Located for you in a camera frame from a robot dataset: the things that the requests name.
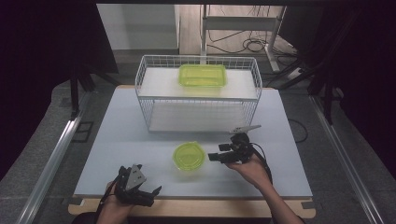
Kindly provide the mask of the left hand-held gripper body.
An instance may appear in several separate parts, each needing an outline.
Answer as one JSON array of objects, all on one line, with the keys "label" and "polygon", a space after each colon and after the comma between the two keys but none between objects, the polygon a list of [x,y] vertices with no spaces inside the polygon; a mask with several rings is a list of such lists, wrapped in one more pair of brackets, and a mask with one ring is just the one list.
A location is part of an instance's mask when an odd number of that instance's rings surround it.
[{"label": "left hand-held gripper body", "polygon": [[121,203],[151,207],[154,204],[153,195],[139,189],[146,180],[136,166],[128,168],[121,166],[116,180],[116,197]]}]

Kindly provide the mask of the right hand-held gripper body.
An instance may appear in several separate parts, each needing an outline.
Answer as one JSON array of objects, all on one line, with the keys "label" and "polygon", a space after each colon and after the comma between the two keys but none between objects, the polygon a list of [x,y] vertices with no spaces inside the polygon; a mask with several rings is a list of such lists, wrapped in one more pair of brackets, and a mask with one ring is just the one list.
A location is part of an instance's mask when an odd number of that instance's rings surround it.
[{"label": "right hand-held gripper body", "polygon": [[230,162],[242,162],[247,163],[250,161],[252,155],[256,155],[260,160],[262,155],[254,148],[248,137],[248,131],[260,128],[260,125],[237,127],[231,130],[231,149],[233,155],[230,158]]}]

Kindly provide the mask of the round green-lidded plastic container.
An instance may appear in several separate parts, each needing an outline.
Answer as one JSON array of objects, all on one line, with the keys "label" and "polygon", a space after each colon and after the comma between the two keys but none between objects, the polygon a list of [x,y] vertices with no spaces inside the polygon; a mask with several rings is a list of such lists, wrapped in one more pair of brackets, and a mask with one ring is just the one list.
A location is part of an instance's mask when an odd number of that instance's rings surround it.
[{"label": "round green-lidded plastic container", "polygon": [[181,171],[195,171],[205,161],[205,151],[196,142],[186,142],[179,145],[173,153],[173,162]]}]

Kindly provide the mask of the white wire basket rack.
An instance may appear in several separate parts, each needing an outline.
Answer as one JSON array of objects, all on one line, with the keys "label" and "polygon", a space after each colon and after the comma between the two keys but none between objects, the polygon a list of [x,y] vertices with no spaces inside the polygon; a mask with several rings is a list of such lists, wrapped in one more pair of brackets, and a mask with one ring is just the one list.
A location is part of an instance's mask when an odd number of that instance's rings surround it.
[{"label": "white wire basket rack", "polygon": [[[183,64],[223,65],[220,88],[183,87]],[[135,76],[135,92],[151,132],[230,133],[252,124],[262,95],[262,78],[252,57],[145,55]]]}]

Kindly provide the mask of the rectangular green-lidded plastic container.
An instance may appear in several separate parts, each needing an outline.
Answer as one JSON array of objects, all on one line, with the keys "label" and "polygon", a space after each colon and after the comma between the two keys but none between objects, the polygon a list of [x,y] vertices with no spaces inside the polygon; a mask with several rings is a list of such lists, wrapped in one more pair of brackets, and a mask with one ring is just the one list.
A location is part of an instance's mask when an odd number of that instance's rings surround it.
[{"label": "rectangular green-lidded plastic container", "polygon": [[227,84],[226,69],[218,64],[183,64],[178,70],[178,84],[183,87],[224,87]]}]

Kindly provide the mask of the person's right hand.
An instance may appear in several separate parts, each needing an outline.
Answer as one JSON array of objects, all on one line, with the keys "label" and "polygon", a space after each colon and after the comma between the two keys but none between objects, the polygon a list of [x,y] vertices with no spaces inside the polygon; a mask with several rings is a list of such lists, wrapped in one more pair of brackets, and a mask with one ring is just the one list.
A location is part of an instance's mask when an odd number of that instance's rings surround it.
[{"label": "person's right hand", "polygon": [[227,163],[226,166],[235,170],[259,191],[267,192],[273,187],[269,175],[256,155],[253,155],[246,163]]}]

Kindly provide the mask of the person's left hand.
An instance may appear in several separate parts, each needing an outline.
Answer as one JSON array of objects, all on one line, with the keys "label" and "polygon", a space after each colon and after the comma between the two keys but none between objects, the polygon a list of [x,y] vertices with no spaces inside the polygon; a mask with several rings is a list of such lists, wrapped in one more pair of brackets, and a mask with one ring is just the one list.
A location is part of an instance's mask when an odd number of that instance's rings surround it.
[{"label": "person's left hand", "polygon": [[108,196],[105,199],[101,214],[105,216],[124,217],[129,216],[134,208],[133,204],[121,203],[115,196],[115,187],[112,186]]}]

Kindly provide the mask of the black tripod stand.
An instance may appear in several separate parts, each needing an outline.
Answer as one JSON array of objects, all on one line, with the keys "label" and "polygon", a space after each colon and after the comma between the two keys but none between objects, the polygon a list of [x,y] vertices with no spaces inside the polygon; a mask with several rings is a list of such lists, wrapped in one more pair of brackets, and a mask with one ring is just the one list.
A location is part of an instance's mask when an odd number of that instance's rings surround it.
[{"label": "black tripod stand", "polygon": [[74,64],[71,68],[70,74],[70,96],[71,96],[71,120],[78,117],[82,109],[82,102],[79,100],[79,89],[81,87],[84,91],[92,92],[95,89],[95,84],[92,79],[92,74],[97,75],[99,78],[107,81],[114,86],[119,86],[120,82],[111,77],[104,71],[95,68],[89,64]]},{"label": "black tripod stand", "polygon": [[313,77],[307,87],[307,92],[310,95],[317,95],[322,88],[325,89],[323,116],[330,125],[332,125],[332,89],[334,80],[331,66],[355,19],[355,11],[353,9],[347,10],[325,37],[324,44],[321,46],[321,50],[318,51],[317,62],[312,66],[308,66],[299,76],[276,87],[278,90],[286,90],[309,77]]}]

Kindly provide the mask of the black floor bracket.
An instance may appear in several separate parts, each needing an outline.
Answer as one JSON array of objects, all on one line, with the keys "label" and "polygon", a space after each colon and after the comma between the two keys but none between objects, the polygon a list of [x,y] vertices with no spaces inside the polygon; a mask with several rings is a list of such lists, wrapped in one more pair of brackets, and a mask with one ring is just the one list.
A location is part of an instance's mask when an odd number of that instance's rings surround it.
[{"label": "black floor bracket", "polygon": [[93,122],[82,121],[72,138],[73,143],[87,143],[92,133]]}]

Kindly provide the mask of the metal floor rail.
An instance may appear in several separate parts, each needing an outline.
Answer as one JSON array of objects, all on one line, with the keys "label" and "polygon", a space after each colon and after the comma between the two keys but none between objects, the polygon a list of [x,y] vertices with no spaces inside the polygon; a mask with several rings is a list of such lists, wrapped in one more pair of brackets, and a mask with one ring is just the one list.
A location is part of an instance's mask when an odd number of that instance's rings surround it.
[{"label": "metal floor rail", "polygon": [[328,135],[330,139],[332,148],[335,151],[335,154],[338,157],[338,160],[341,163],[341,166],[346,173],[347,179],[353,188],[355,194],[357,195],[358,201],[361,204],[361,207],[367,216],[368,220],[371,224],[385,224],[384,219],[381,217],[378,207],[372,197],[370,191],[367,189],[365,184],[363,183],[361,176],[358,174],[356,167],[353,162],[349,158],[346,148],[343,145],[339,135],[337,134],[334,127],[327,121],[324,113],[322,112],[322,105],[318,97],[309,96],[309,100],[311,101],[316,114],[318,116],[319,122],[323,126],[325,133]]},{"label": "metal floor rail", "polygon": [[54,179],[64,155],[68,149],[69,144],[75,134],[78,125],[86,111],[87,104],[91,98],[89,92],[84,93],[78,100],[80,110],[74,119],[67,121],[63,132],[44,166],[44,169],[38,178],[35,187],[28,197],[24,207],[21,210],[15,224],[32,224],[35,216],[50,188],[52,180]]}]

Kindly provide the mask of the white metal desk frame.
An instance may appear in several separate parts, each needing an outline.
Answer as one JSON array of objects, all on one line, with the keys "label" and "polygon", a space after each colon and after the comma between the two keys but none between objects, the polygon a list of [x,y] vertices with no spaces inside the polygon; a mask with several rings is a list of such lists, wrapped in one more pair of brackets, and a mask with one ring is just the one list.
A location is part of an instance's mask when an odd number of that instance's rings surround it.
[{"label": "white metal desk frame", "polygon": [[269,32],[270,38],[264,43],[265,55],[274,72],[279,72],[279,66],[274,54],[274,45],[280,29],[285,7],[280,7],[274,17],[269,16],[211,16],[208,14],[210,5],[203,5],[201,18],[200,55],[206,56],[208,32],[216,31],[253,31]]}]

